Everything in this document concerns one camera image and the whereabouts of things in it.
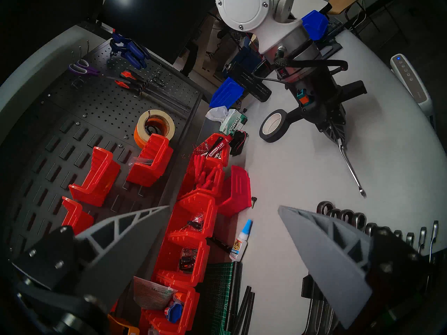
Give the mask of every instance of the metal pegboard panel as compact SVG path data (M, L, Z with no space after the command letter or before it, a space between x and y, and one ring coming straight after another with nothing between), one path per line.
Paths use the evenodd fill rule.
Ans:
M154 206L163 189L157 184L145 188L126 182L129 158L138 156L140 150L49 101L35 103L32 110L24 115L23 121L30 125L36 121L45 122L47 113L54 112L58 113L58 117L53 120L51 129L40 138L35 152L13 183L13 196L3 215L3 242L7 244L12 257L62 224L67 211L62 206L61 197L72 198L68 185L82 184L84 181L90 170L94 146L111 151L113 159L121 167L102 207L81 203L83 211L92 215L95 223L117 214ZM22 133L22 139L27 136L31 138L34 131L30 129Z
M148 67L143 70L134 69L130 63L120 56L110 57L110 47L105 45L98 51L89 54L86 59L104 75L119 77L119 74L129 68L148 78L159 66L154 61L148 61ZM68 110L70 113L83 117L85 121L101 128L118 139L129 136L129 143L138 147L133 140L133 132L141 114L150 109L165 111L174 121L175 134L170 145L175 148L183 128L196 107L202 94L192 86L161 68L159 78L165 83L164 87L157 86L160 91L167 93L189 107L190 110L179 109L168 102L158 101L149 96L134 97L134 93L119 87L113 80L104 77L82 77L84 83L77 80L77 76L65 72L44 93L52 102Z

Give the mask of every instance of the white table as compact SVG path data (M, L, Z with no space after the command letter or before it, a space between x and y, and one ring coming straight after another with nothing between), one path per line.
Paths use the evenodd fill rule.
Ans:
M360 195L338 146L310 122L292 124L274 143L259 137L269 113L297 106L283 85L264 81L272 95L248 107L244 129L249 139L243 155L230 159L248 171L258 201L254 209L239 213L237 228L235 220L218 220L215 227L216 237L231 243L246 220L253 220L240 288L243 293L250 285L256 293L250 334L301 334L307 320L309 299L301 297L301 285L308 270L278 215L279 205L315 211L319 202L329 200L340 209L363 212L368 222L400 229L404 238L414 232L415 246L420 228L427 227L427 243L433 221L439 220L434 248L446 247L447 159L435 132L371 50L346 30L336 39L343 49L332 58L346 60L349 69L334 79L339 85L363 80L368 91L343 103L347 154L367 198ZM218 249L213 245L211 250Z

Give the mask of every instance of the pegboard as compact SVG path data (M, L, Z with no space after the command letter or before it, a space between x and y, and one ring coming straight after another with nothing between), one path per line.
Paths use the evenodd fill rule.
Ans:
M131 69L125 59L109 59L107 50L108 44L104 43L87 57L93 67L107 70L111 76L118 76L124 68ZM150 71L148 67L140 73ZM71 199L68 185L83 183L94 146L112 152L113 160L121 167L102 207L81 202L83 211L92 215L95 223L159 205L178 146L202 98L201 92L167 70L162 74L169 86L166 91L190 107L184 111L185 118L168 112L155 101L133 98L133 94L106 78L88 77L84 83L77 82L76 89L71 85L76 76L68 71L25 111L0 146L0 168L4 174L0 197L2 241L10 259L62 224L67 211L61 197ZM174 120L176 131L169 143L174 153L165 174L145 188L126 182L126 177L129 159L140 153L133 139L136 122L149 109L166 111Z

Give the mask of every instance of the red plastic bin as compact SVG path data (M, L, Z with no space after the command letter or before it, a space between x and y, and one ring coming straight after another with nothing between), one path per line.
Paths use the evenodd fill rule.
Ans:
M72 184L70 193L73 199L101 207L104 199L112 188L120 166L112 161L113 154L100 147L93 148L92 165L82 186Z
M197 304L199 302L199 293L197 293L193 287L176 284L161 276L155 276L152 279L160 285L169 286L177 289L179 292L186 293L186 302L183 306L183 311L180 319L176 323L171 323L166 319L164 310L141 310L142 316L152 324L152 326L158 330L161 335L183 335L187 330L191 330L193 327L194 316L197 310Z
M197 255L192 273L185 273L178 268L183 248L196 248ZM195 287L203 282L210 247L199 232L183 232L168 234L164 237L155 263L154 273L175 284Z
M222 164L215 158L207 158L203 166L203 170L206 172L206 174L208 175L208 173L214 167L217 168L217 171L214 175L214 182L211 190L206 188L195 188L194 155L191 156L191 160L189 160L188 168L186 170L185 176L180 186L180 191L178 191L177 199L186 198L187 196L193 194L195 191L208 194L210 196L213 196L214 198L220 196L225 176L225 173L222 169Z
M82 205L74 200L62 197L62 205L67 209L62 226L72 226L75 235L93 225L93 216L82 211Z
M218 137L225 138L226 135L222 135L220 133L213 133L210 135L202 144L200 144L195 151L207 151L208 148L211 148L213 144L216 142ZM230 158L230 146L227 144L223 147L223 149L220 152L220 158L215 157L209 157L209 159L214 159L218 162L220 162L224 167L228 166L228 159Z
M188 221L192 221L198 214L203 214L201 232L191 229L190 227L181 230L184 226L186 226ZM171 218L169 219L166 234L185 233L186 231L191 231L193 233L200 233L204 238L209 238L213 235L216 214L217 206L215 204L214 197L195 192L175 203Z
M250 178L245 169L231 166L231 176L223 182L222 195L216 203L217 212L226 217L251 206Z
M168 146L169 139L162 135L151 134L148 142L141 150L138 157L153 159L152 165L148 166L143 163L135 163L126 181L134 184L150 187L163 175L166 166L171 159L173 149Z

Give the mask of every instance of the super glue bottle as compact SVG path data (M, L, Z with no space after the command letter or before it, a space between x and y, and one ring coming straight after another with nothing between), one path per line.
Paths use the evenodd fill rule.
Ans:
M247 247L247 239L250 234L250 228L252 220L247 220L243 230L234 242L233 248L231 249L230 258L234 262L240 262L242 256L244 255L245 248Z

